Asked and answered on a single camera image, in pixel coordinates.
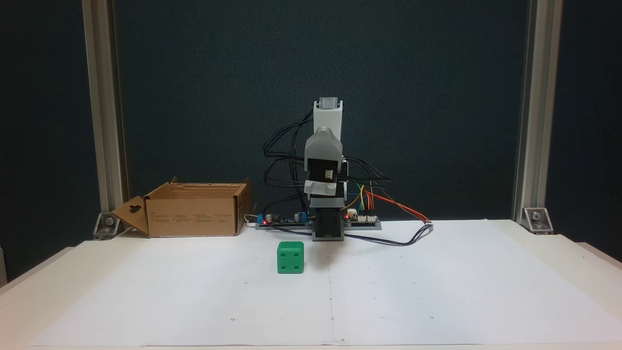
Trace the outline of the grey wide flat gripper finger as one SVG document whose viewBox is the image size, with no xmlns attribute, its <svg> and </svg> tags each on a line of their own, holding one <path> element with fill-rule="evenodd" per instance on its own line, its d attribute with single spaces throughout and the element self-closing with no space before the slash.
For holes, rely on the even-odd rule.
<svg viewBox="0 0 622 350">
<path fill-rule="evenodd" d="M 310 194 L 309 201 L 311 208 L 342 209 L 345 207 L 345 198 L 343 196 L 319 196 Z"/>
</svg>

